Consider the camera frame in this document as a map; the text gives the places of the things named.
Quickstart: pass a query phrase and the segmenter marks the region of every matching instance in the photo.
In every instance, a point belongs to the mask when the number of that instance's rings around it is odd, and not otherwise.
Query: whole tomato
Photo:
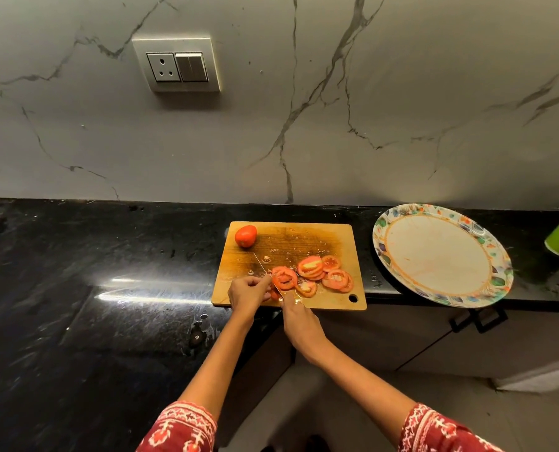
[[[236,231],[236,243],[239,247],[248,248],[257,240],[257,228],[254,225],[247,225]]]

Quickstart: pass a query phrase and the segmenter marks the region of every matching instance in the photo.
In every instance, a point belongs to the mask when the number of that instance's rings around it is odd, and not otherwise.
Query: red patterned sleeve
[[[216,431],[206,409],[176,401],[160,413],[136,452],[211,452]]]
[[[418,403],[405,420],[398,452],[428,451],[503,452],[465,426]]]

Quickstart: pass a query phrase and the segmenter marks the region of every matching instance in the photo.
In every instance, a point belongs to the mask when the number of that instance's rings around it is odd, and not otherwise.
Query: floor
[[[379,374],[406,395],[464,423],[507,452],[559,450],[559,390],[544,395],[496,392],[486,381],[431,374]],[[321,434],[332,452],[394,451],[351,398],[299,358],[221,452],[299,452]]]

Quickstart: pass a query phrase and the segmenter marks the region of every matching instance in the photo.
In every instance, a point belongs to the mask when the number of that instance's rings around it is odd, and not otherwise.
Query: marble backsplash
[[[559,0],[0,0],[0,197],[559,208]]]

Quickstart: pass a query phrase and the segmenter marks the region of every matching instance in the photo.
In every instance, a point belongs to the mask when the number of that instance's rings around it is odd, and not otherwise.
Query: forearm
[[[415,401],[352,360],[329,341],[314,363],[359,403],[397,447],[401,429],[416,405]]]
[[[180,401],[190,401],[219,419],[221,407],[250,323],[231,317],[208,353],[204,363],[185,388]]]

